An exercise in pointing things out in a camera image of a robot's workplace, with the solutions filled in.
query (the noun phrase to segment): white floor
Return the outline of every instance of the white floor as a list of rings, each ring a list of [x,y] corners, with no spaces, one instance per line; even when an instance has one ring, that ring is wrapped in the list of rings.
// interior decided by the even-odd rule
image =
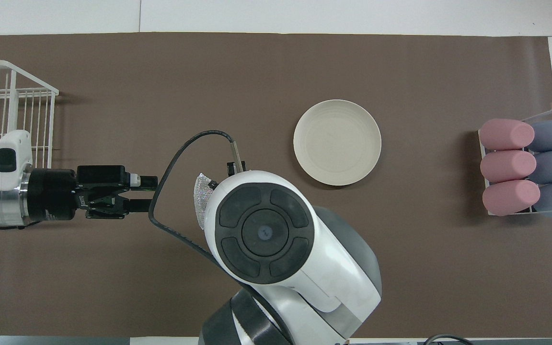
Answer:
[[[0,35],[138,31],[541,35],[552,59],[552,0],[0,0]]]

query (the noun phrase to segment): round plate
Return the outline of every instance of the round plate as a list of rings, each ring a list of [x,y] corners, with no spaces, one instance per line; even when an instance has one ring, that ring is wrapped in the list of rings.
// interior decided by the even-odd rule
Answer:
[[[379,161],[380,130],[361,106],[344,100],[324,101],[300,118],[293,148],[313,179],[348,185],[366,177]]]

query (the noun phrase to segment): brown mat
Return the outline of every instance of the brown mat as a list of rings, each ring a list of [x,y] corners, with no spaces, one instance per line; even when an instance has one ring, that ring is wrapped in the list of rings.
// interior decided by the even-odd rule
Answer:
[[[161,175],[190,136],[222,129],[248,167],[289,179],[374,249],[383,301],[356,337],[552,337],[552,219],[495,218],[474,133],[548,109],[544,37],[133,33],[0,36],[0,59],[62,92],[55,167]],[[359,183],[311,179],[293,130],[312,105],[353,101],[383,152]],[[205,245],[200,172],[226,177],[223,138],[179,161],[158,217]],[[0,232],[0,334],[197,336],[238,286],[145,214]]]

